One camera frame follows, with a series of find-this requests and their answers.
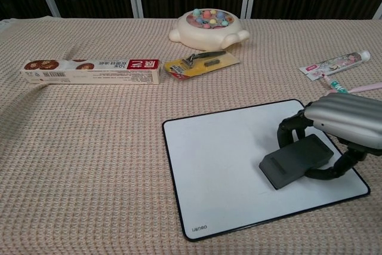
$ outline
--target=robotic arm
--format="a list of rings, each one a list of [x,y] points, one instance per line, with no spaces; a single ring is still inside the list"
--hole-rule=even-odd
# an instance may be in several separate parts
[[[368,153],[382,155],[381,101],[345,93],[321,97],[280,123],[277,132],[280,148],[294,142],[294,130],[301,140],[305,138],[305,129],[312,126],[336,136],[340,143],[347,145],[347,151],[333,167],[307,170],[307,177],[321,180],[338,178],[357,162],[363,161]]]

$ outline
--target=table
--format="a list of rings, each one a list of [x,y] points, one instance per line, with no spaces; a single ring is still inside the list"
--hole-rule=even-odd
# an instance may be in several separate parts
[[[168,39],[174,23],[44,17],[0,33],[0,253],[382,252],[382,160],[370,155],[356,166],[371,187],[365,198],[186,241],[161,130],[171,118],[316,100],[327,86],[298,68],[355,51],[370,61],[332,77],[347,88],[380,82],[380,20],[242,20],[250,39],[227,49],[241,63],[187,81],[36,85],[19,74],[27,59],[166,62],[197,52]],[[382,100],[381,90],[361,95]]]

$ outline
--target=biscuit package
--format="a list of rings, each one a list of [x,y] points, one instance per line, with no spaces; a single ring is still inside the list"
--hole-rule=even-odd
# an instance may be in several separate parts
[[[158,59],[36,60],[27,61],[21,74],[34,84],[159,84],[161,63]]]

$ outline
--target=mouse pad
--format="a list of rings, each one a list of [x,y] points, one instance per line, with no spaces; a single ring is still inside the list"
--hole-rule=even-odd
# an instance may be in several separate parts
[[[162,125],[184,236],[190,241],[221,235],[370,193],[349,170],[338,179],[302,177],[276,190],[259,169],[279,149],[279,123],[303,105],[286,100],[187,118]],[[321,131],[309,127],[334,156],[341,156]]]

